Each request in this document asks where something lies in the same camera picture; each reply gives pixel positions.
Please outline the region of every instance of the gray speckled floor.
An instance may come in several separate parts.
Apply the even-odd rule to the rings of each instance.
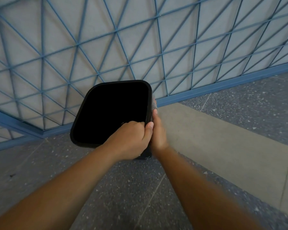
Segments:
[[[288,144],[288,74],[181,102]],[[0,152],[0,215],[85,156],[68,134]],[[288,229],[288,216],[186,158],[234,196],[261,224]],[[117,163],[100,181],[72,229],[192,229],[160,163]]]

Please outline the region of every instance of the hand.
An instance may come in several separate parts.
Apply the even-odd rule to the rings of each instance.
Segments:
[[[162,152],[169,147],[166,139],[166,130],[162,125],[161,119],[158,116],[157,109],[153,110],[154,130],[151,137],[151,149],[154,156],[158,157]]]
[[[149,122],[146,127],[144,122],[124,123],[102,146],[115,152],[118,161],[134,159],[147,148],[153,127],[153,122]]]

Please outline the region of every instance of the person's left hand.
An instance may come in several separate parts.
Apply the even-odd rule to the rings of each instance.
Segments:
[[[102,147],[115,153],[118,161],[138,157],[147,148],[153,134],[154,123],[149,122],[146,127],[144,125],[144,122],[135,121],[124,123]]]

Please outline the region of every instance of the bare forearm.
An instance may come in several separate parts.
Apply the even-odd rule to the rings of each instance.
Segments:
[[[157,158],[194,228],[261,229],[244,210],[172,148],[167,148]]]
[[[0,217],[0,229],[69,229],[97,182],[116,160],[102,147]]]

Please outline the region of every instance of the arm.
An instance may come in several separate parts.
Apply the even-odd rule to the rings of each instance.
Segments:
[[[163,166],[193,228],[262,229],[250,215],[168,145],[157,110],[154,110],[153,118],[153,155]]]
[[[138,157],[153,123],[123,124],[109,139],[0,217],[0,229],[69,229],[97,182],[116,162]]]

